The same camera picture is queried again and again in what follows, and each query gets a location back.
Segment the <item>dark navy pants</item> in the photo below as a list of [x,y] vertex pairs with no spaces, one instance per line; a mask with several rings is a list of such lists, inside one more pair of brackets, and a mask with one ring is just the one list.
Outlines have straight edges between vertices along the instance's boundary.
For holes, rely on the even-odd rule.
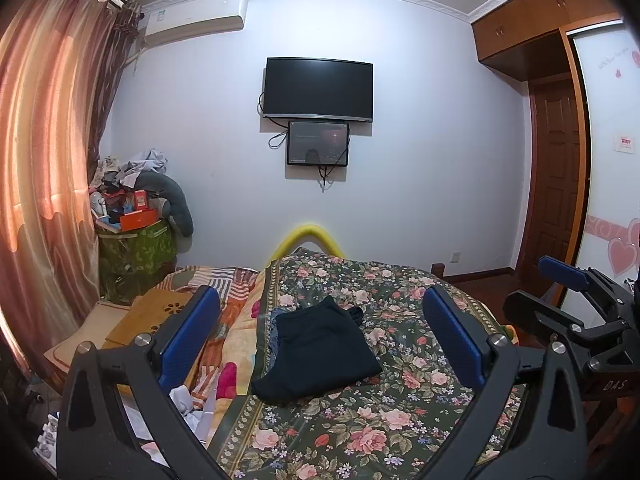
[[323,396],[382,373],[361,330],[360,307],[343,309],[327,296],[306,309],[276,318],[277,356],[264,377],[250,384],[268,404]]

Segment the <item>wooden door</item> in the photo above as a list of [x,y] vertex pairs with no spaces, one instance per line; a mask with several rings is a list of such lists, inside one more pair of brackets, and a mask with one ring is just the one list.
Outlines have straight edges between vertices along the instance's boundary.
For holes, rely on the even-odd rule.
[[579,130],[570,76],[535,81],[529,92],[532,180],[516,270],[521,289],[540,297],[552,287],[552,281],[539,274],[539,259],[563,260],[570,246],[578,192]]

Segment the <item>brown cardboard sheet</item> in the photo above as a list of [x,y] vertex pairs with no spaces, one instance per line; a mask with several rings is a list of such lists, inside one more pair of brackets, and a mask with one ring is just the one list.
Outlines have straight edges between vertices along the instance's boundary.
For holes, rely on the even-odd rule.
[[78,344],[92,342],[98,349],[125,347],[140,333],[154,335],[171,315],[179,313],[192,292],[150,289],[131,306],[99,301],[72,336],[49,349],[44,357],[63,374],[70,370]]

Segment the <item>white crumpled clothes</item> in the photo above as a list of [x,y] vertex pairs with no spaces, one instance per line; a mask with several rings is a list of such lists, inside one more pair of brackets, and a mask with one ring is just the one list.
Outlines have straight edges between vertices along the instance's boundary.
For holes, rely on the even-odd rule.
[[[142,450],[149,454],[153,462],[167,466],[164,456],[153,440],[151,431],[146,426],[137,403],[134,402],[134,397],[131,393],[126,393],[122,385],[119,385],[118,388],[120,400],[122,400],[130,426],[134,430],[136,438],[141,442]],[[201,445],[206,446],[209,427],[214,416],[215,400],[206,401],[204,404],[196,403],[196,399],[186,386],[172,389],[169,393],[169,399],[175,404],[176,409],[195,434],[195,437],[201,442]]]

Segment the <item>colourful striped quilt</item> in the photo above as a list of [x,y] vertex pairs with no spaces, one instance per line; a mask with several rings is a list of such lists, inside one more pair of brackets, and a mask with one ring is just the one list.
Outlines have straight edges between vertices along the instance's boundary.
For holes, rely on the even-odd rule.
[[207,285],[216,289],[221,314],[192,365],[184,384],[206,429],[196,433],[213,440],[233,400],[250,388],[257,351],[257,324],[266,274],[242,268],[186,266],[168,274],[156,287],[193,294]]

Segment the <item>blue jeans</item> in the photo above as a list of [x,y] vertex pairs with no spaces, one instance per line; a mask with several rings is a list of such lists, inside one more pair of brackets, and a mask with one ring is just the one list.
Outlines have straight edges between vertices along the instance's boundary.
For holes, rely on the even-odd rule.
[[280,308],[274,309],[270,314],[269,319],[269,340],[268,340],[268,349],[269,349],[269,366],[273,366],[274,362],[276,362],[278,356],[278,317],[283,313],[283,310]]

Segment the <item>orange box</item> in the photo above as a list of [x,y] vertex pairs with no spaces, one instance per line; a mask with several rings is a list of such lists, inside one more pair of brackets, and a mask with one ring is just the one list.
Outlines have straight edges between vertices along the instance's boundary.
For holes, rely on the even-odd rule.
[[120,230],[122,232],[137,231],[152,226],[158,221],[158,214],[155,209],[141,209],[123,214],[119,218]]

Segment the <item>floral dark green bedspread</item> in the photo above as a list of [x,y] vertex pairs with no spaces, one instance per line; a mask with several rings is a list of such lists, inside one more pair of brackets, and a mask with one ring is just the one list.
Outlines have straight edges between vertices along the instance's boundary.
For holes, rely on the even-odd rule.
[[437,280],[411,266],[359,262],[299,249],[264,271],[250,382],[269,366],[269,319],[327,296],[364,312],[362,332],[382,373],[277,406],[250,391],[226,411],[209,454],[235,479],[410,479],[472,400],[422,314]]

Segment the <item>grey neck pillow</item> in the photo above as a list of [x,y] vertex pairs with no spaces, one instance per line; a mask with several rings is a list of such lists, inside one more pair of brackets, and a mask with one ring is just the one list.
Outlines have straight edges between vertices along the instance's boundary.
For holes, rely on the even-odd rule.
[[162,217],[172,222],[182,237],[191,237],[194,226],[186,196],[178,183],[154,171],[142,171],[137,176],[134,189],[148,192],[152,198],[163,202]]

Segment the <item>yellow curved tube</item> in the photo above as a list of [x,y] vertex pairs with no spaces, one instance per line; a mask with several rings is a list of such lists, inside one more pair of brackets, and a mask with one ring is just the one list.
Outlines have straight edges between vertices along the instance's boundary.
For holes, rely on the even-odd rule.
[[305,243],[315,244],[322,252],[333,257],[346,258],[340,246],[337,245],[337,242],[327,230],[316,224],[307,223],[288,233],[269,258],[269,262],[292,254],[296,248],[302,247]]

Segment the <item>wooden upper cabinet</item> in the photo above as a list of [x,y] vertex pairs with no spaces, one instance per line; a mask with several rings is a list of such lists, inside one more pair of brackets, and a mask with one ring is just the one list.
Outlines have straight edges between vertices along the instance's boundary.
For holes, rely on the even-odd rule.
[[621,16],[612,0],[508,0],[472,23],[478,62],[517,81],[567,76],[566,34]]

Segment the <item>pink orange curtain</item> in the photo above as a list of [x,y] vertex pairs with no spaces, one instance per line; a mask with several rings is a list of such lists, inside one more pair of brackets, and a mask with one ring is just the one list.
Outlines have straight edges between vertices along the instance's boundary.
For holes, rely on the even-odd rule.
[[36,374],[99,298],[90,183],[140,8],[26,0],[1,39],[1,326]]

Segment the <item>white air conditioner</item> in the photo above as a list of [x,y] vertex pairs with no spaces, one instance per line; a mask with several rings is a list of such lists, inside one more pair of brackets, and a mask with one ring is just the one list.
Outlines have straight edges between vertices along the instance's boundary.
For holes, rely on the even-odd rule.
[[156,47],[216,32],[244,28],[248,0],[189,0],[151,12],[143,44]]

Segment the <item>small black wall monitor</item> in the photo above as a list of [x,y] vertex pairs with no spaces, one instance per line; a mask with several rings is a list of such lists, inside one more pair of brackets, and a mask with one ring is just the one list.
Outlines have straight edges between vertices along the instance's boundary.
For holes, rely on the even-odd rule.
[[350,129],[346,122],[293,120],[288,125],[286,163],[290,166],[346,167]]

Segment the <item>black wall television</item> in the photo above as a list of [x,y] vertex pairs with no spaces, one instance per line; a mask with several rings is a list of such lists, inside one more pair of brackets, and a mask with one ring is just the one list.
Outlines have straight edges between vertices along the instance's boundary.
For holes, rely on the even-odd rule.
[[373,65],[329,58],[267,58],[268,118],[373,120]]

